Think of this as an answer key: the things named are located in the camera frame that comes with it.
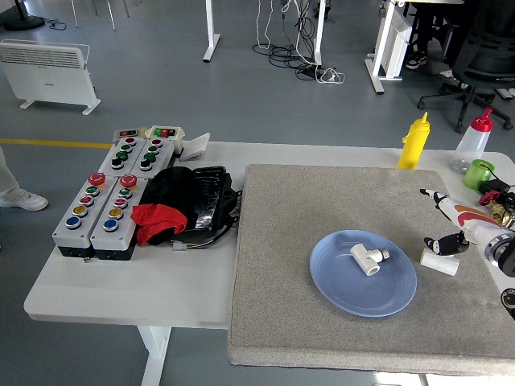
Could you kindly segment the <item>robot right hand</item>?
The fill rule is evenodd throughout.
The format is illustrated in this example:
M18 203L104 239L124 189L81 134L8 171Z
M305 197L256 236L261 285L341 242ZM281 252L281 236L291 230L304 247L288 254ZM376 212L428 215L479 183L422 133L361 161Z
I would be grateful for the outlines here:
M504 248L513 240L513 232L501 227L490 215L456 201L449 195L421 189L423 195L435 201L435 207L459 228L459 232L439 240L424 238L426 246L437 255L455 255L476 245L490 261L497 261Z

